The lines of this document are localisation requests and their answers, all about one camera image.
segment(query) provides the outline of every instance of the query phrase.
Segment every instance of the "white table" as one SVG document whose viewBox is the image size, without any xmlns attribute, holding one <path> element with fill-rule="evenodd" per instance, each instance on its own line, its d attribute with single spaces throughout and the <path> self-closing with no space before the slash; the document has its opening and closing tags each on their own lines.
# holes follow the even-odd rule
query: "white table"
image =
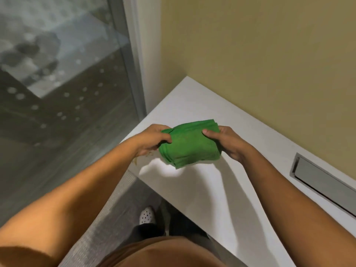
<svg viewBox="0 0 356 267">
<path fill-rule="evenodd" d="M 152 123 L 176 125 L 214 119 L 231 126 L 286 178 L 356 236 L 356 220 L 289 177 L 296 152 L 356 187 L 356 181 L 296 145 L 193 79 L 186 77 L 132 132 Z M 139 157 L 129 170 L 249 267 L 295 266 L 269 223 L 243 167 L 225 153 L 214 163 L 175 170 L 159 152 Z"/>
</svg>

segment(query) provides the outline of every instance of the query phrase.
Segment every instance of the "glass panel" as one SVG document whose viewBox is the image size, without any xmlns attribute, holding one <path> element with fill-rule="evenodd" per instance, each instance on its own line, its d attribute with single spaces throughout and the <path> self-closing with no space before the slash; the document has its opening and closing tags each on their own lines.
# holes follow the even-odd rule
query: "glass panel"
<svg viewBox="0 0 356 267">
<path fill-rule="evenodd" d="M 112 18 L 106 0 L 0 0 L 0 225 L 138 123 Z"/>
</svg>

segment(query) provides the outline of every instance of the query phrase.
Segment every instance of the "green cloth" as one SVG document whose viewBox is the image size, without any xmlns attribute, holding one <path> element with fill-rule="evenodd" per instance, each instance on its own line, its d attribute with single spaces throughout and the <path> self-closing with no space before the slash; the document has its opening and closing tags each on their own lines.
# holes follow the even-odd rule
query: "green cloth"
<svg viewBox="0 0 356 267">
<path fill-rule="evenodd" d="M 163 159 L 179 169 L 202 160 L 217 160 L 221 150 L 214 140 L 203 135 L 203 129 L 220 132 L 217 123 L 211 120 L 184 123 L 162 132 L 172 137 L 172 143 L 162 143 L 159 152 Z"/>
</svg>

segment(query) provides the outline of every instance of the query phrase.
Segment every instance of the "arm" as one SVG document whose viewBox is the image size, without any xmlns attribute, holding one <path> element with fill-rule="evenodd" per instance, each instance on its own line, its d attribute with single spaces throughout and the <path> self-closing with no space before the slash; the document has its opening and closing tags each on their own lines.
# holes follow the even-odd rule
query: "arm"
<svg viewBox="0 0 356 267">
<path fill-rule="evenodd" d="M 356 239 L 230 127 L 203 130 L 246 170 L 274 230 L 298 267 L 356 266 Z"/>
<path fill-rule="evenodd" d="M 133 158 L 171 142 L 168 128 L 151 125 L 53 191 L 0 229 L 0 266 L 57 266 L 99 214 Z"/>
</svg>

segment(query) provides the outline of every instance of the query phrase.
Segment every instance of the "yellow wall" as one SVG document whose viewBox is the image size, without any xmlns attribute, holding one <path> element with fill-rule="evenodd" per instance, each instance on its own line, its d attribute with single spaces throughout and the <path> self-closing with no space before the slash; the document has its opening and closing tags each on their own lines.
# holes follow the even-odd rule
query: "yellow wall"
<svg viewBox="0 0 356 267">
<path fill-rule="evenodd" d="M 162 0 L 164 91 L 188 75 L 356 179 L 355 8 Z"/>
</svg>

